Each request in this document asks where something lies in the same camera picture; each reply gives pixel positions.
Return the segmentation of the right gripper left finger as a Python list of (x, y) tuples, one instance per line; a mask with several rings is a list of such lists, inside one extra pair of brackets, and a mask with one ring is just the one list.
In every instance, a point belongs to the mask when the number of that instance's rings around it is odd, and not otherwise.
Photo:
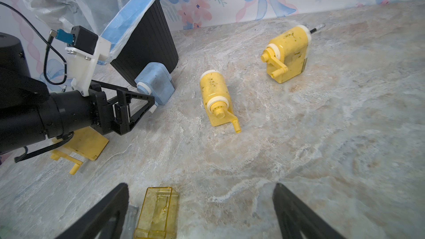
[(123, 231), (128, 202), (128, 185), (120, 183), (57, 238), (119, 239)]

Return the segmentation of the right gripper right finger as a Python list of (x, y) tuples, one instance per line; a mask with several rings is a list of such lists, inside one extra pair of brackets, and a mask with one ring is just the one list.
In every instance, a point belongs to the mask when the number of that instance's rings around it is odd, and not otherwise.
[(344, 238), (283, 184), (276, 184), (272, 200), (284, 239)]

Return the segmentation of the blue pencil sharpener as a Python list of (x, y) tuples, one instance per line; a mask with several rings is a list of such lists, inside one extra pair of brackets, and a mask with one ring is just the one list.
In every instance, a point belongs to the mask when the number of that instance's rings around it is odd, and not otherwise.
[(154, 113), (159, 105), (165, 105), (175, 91), (170, 73), (158, 62), (148, 63), (135, 78), (135, 83), (139, 93), (155, 97), (150, 113)]

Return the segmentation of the yellow transparent shavings tray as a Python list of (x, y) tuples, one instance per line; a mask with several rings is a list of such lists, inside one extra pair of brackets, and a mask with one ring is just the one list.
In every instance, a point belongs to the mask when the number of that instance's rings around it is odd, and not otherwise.
[(150, 187), (146, 191), (135, 239), (175, 239), (179, 193), (171, 187)]

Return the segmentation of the dark shavings tray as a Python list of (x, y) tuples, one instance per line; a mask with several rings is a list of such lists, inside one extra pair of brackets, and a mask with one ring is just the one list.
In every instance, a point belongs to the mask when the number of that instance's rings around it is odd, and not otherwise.
[(120, 239), (133, 239), (137, 225), (138, 207), (128, 205)]

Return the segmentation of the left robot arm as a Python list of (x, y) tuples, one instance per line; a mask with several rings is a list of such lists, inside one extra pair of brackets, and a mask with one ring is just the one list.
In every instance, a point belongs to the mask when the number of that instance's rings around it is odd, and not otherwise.
[(92, 81), (89, 95), (78, 91), (50, 93), (44, 82), (30, 77), (21, 41), (1, 33), (1, 154), (47, 138), (59, 143), (25, 152), (15, 162), (33, 158), (69, 142), (76, 131), (92, 127), (101, 135), (130, 132), (155, 106), (151, 95)]

